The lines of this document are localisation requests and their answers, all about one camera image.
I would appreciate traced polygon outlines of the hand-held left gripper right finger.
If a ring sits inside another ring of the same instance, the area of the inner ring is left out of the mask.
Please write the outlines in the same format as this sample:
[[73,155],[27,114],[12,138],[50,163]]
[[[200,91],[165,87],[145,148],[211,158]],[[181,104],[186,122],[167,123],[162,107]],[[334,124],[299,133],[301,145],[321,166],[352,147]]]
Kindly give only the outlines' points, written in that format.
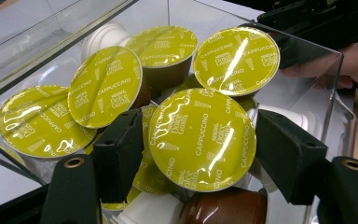
[[284,115],[264,109],[257,113],[256,137],[256,157],[284,199],[311,205],[328,146]]

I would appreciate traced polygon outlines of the clear plastic box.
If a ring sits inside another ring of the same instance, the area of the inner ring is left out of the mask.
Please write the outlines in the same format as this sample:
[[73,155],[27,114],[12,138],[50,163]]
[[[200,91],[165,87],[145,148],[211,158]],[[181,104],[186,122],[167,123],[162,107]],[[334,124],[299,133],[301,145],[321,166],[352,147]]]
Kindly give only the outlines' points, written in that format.
[[[236,7],[221,0],[199,2],[177,0],[7,0],[0,5],[0,104],[11,93],[22,88],[52,83],[60,76],[60,83],[68,82],[69,72],[80,60],[80,49],[86,34],[102,21],[119,20],[127,30],[135,32],[153,24],[183,24],[205,37],[214,30],[254,18],[255,11]],[[268,96],[280,93],[287,79],[279,77],[260,95],[267,105],[294,109],[316,119],[315,133],[326,135],[331,146],[328,153],[333,192],[326,200],[315,200],[305,207],[287,203],[280,192],[268,196],[268,224],[358,224],[353,221],[351,203],[344,203],[348,174],[353,171],[352,144],[338,141],[343,130],[347,109],[334,91],[321,91],[305,80],[296,84],[303,93],[293,93],[287,101],[272,101]],[[9,203],[40,185],[36,177],[24,171],[31,163],[14,157],[7,159],[0,148],[0,204]]]

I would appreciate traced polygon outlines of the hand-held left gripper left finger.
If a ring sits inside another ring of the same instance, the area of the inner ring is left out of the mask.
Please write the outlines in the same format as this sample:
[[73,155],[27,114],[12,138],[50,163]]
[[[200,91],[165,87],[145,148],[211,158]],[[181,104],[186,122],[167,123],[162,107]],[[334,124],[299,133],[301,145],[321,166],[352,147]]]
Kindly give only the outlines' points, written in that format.
[[143,158],[143,113],[121,113],[93,144],[97,186],[102,203],[123,203]]

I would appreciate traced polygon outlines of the pile of coffee capsules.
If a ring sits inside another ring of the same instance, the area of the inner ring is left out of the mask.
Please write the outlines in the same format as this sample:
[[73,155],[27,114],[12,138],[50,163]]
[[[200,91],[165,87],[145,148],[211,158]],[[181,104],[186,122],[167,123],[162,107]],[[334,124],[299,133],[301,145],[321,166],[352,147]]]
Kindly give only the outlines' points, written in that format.
[[[149,105],[152,90],[201,88],[239,104],[274,78],[281,59],[277,35],[260,28],[228,28],[204,41],[180,26],[150,28],[124,46],[94,52],[69,86],[39,85],[15,93],[0,108],[0,134],[22,155],[62,158],[89,145],[121,113]],[[247,173],[267,190],[269,208],[269,195],[277,189],[256,156]],[[215,201],[229,188],[192,191]]]

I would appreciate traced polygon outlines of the yellow cappuccino capsule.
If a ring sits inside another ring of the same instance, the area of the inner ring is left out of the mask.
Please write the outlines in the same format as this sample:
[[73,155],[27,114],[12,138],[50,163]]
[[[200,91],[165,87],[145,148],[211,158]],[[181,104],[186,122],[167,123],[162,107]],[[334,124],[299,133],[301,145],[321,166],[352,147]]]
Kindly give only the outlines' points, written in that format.
[[200,192],[238,183],[256,152],[247,112],[232,98],[201,88],[179,91],[160,103],[149,123],[148,142],[165,176]]

